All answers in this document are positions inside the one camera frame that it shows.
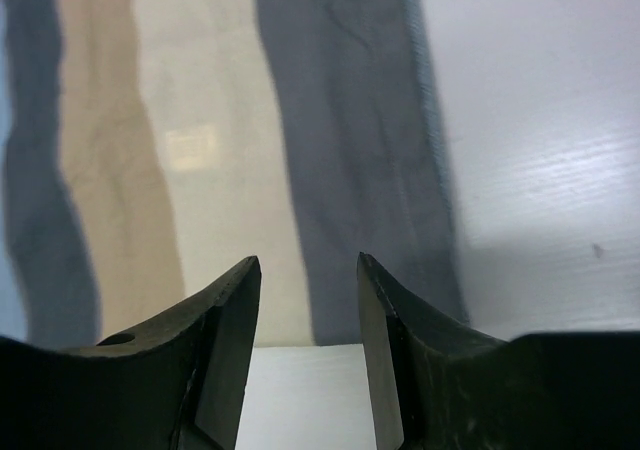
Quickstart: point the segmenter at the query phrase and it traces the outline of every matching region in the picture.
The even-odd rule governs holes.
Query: table surface
[[[422,2],[474,325],[640,327],[640,0]]]
[[[237,450],[374,450],[362,345],[254,349]]]

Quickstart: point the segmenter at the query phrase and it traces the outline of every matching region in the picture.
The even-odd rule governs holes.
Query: beige stripe
[[[161,143],[187,292],[263,268],[257,343],[313,343],[280,114],[254,0],[135,0],[141,90]]]
[[[138,89],[131,0],[58,0],[60,152],[102,296],[103,332],[184,297],[173,213]]]

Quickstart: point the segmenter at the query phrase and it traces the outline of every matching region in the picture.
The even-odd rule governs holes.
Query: dark spot
[[[598,260],[600,260],[604,255],[604,248],[602,248],[597,243],[594,243],[593,245],[591,245],[591,248],[593,249],[593,254],[596,256]]]

